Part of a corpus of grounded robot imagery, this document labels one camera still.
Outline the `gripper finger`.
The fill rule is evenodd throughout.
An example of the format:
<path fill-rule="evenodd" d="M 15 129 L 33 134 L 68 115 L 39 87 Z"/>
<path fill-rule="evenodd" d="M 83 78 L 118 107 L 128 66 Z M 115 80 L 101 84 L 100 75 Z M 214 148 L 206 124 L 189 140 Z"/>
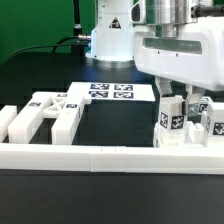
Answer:
<path fill-rule="evenodd" d="M 156 77 L 155 84 L 158 89 L 160 97 L 170 97 L 173 94 L 171 81 L 169 79 Z"/>
<path fill-rule="evenodd" d="M 188 117 L 196 116 L 199 113 L 199 103 L 205 94 L 205 89 L 187 84 L 186 92 L 187 97 L 182 102 L 182 114 Z"/>

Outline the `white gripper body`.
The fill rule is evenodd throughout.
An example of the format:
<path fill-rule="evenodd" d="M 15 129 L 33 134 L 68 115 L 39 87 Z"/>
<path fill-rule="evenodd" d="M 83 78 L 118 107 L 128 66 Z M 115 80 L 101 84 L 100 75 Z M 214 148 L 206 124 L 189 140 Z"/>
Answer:
<path fill-rule="evenodd" d="M 134 61 L 141 72 L 211 91 L 224 90 L 224 17 L 199 18 L 159 38 L 151 26 L 134 29 Z"/>

